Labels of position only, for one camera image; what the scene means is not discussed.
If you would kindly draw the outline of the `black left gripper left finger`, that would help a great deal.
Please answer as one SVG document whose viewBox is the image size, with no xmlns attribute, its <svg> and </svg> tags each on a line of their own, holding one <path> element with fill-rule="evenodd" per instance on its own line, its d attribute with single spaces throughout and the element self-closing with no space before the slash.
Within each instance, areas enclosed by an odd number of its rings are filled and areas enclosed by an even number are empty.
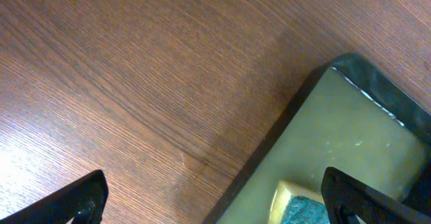
<svg viewBox="0 0 431 224">
<path fill-rule="evenodd" d="M 108 198 L 104 172 L 95 170 L 26 208 L 4 218 L 12 223 L 99 224 Z"/>
</svg>

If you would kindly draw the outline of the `yellow green scrub sponge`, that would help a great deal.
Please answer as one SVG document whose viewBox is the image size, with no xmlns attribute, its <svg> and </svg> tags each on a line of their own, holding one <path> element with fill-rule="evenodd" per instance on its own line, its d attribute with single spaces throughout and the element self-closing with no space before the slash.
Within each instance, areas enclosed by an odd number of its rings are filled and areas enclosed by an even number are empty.
<svg viewBox="0 0 431 224">
<path fill-rule="evenodd" d="M 269 210 L 269 224 L 330 224 L 323 197 L 292 182 L 279 181 Z"/>
</svg>

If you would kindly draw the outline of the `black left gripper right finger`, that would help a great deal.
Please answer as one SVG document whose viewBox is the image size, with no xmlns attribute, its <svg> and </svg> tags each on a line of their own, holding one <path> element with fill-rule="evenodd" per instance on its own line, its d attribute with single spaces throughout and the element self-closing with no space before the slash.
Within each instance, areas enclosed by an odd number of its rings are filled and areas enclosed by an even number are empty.
<svg viewBox="0 0 431 224">
<path fill-rule="evenodd" d="M 325 170 L 321 192 L 331 224 L 430 222 L 430 216 L 393 200 L 335 167 Z"/>
</svg>

